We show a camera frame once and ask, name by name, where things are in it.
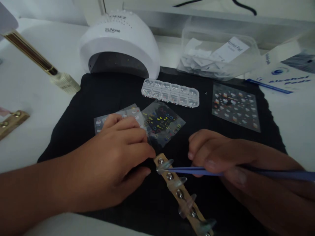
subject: black cloth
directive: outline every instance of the black cloth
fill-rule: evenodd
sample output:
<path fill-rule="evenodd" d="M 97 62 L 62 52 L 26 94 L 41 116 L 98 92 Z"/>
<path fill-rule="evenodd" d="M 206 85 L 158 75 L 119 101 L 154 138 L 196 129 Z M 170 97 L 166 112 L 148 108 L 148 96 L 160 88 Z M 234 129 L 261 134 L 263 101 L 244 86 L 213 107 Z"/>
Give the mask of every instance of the black cloth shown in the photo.
<path fill-rule="evenodd" d="M 230 138 L 259 142 L 286 153 L 268 103 L 257 85 L 239 79 L 224 83 L 256 95 L 261 133 L 211 115 L 213 82 L 217 81 L 187 74 L 166 73 L 160 73 L 158 79 L 193 87 L 200 93 L 200 106 L 197 108 L 168 104 L 186 121 L 184 127 L 162 150 L 168 159 L 174 159 L 174 167 L 191 165 L 187 158 L 188 138 L 203 128 Z M 92 138 L 95 135 L 95 117 L 114 113 L 133 103 L 141 110 L 146 108 L 153 100 L 141 95 L 143 81 L 140 77 L 122 73 L 84 75 L 81 90 L 73 97 L 54 128 L 51 141 L 38 162 L 65 155 Z M 146 160 L 143 165 L 151 168 L 152 173 L 122 204 L 83 215 L 151 235 L 195 235 L 188 220 L 179 216 L 177 201 L 167 189 L 163 178 L 155 172 L 153 161 Z M 185 186 L 190 194 L 197 194 L 196 203 L 204 217 L 217 220 L 214 228 L 217 235 L 266 235 L 263 226 L 233 198 L 219 178 L 179 175 L 188 178 Z"/>

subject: alcohol pads box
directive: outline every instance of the alcohol pads box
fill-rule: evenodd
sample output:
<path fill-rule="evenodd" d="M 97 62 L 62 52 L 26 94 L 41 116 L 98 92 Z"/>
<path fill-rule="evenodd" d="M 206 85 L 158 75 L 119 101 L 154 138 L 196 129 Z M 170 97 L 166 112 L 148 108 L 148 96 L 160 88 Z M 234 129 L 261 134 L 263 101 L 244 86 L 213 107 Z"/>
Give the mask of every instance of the alcohol pads box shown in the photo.
<path fill-rule="evenodd" d="M 281 44 L 262 56 L 262 66 L 246 80 L 283 93 L 315 87 L 314 50 L 301 49 L 297 40 Z"/>

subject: white table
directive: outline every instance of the white table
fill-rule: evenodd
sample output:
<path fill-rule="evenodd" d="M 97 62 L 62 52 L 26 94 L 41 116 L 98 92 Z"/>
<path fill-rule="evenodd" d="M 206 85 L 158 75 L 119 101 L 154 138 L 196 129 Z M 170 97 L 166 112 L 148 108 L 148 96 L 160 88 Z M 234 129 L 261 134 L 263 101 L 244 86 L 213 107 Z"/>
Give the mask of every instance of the white table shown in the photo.
<path fill-rule="evenodd" d="M 69 73 L 78 83 L 84 71 L 78 55 L 78 40 L 85 26 L 19 19 L 18 31 L 60 71 Z M 161 66 L 176 68 L 180 39 L 156 36 Z M 31 117 L 0 142 L 0 173 L 36 163 L 47 147 L 52 130 L 72 99 L 29 58 L 6 40 L 0 42 L 0 106 L 12 111 L 21 109 Z M 261 88 L 280 128 L 286 149 L 307 170 L 315 171 L 315 98 L 312 88 L 285 95 Z M 106 222 L 62 214 L 48 219 L 27 235 L 141 235 Z"/>

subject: fingernail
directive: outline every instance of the fingernail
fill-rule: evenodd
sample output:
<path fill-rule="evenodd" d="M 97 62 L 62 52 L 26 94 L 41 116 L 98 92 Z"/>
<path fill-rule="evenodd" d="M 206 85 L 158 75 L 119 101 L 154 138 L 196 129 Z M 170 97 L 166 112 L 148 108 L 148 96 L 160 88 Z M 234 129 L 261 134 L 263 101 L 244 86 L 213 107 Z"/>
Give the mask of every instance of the fingernail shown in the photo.
<path fill-rule="evenodd" d="M 145 177 L 147 177 L 150 173 L 151 173 L 151 170 L 148 169 L 148 170 L 146 171 L 146 173 L 145 173 Z"/>
<path fill-rule="evenodd" d="M 188 159 L 191 160 L 191 161 L 194 159 L 194 155 L 191 154 L 190 152 L 188 153 Z"/>
<path fill-rule="evenodd" d="M 239 167 L 233 167 L 227 171 L 227 177 L 229 180 L 234 181 L 236 184 L 244 186 L 246 183 L 246 174 Z"/>
<path fill-rule="evenodd" d="M 210 159 L 206 159 L 206 163 L 205 163 L 206 168 L 209 169 L 215 169 L 216 168 L 216 163 Z"/>

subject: wooden stick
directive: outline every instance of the wooden stick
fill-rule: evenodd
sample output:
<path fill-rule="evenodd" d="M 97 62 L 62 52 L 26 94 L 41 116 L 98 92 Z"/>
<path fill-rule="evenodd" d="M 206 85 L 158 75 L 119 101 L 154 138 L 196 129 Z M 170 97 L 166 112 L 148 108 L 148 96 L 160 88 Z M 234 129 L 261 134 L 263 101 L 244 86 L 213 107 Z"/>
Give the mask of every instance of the wooden stick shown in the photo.
<path fill-rule="evenodd" d="M 5 121 L 3 122 L 0 122 L 0 140 L 5 138 L 9 133 L 20 126 L 29 117 L 29 114 L 21 110 L 11 113 L 11 116 L 9 118 L 5 119 Z"/>

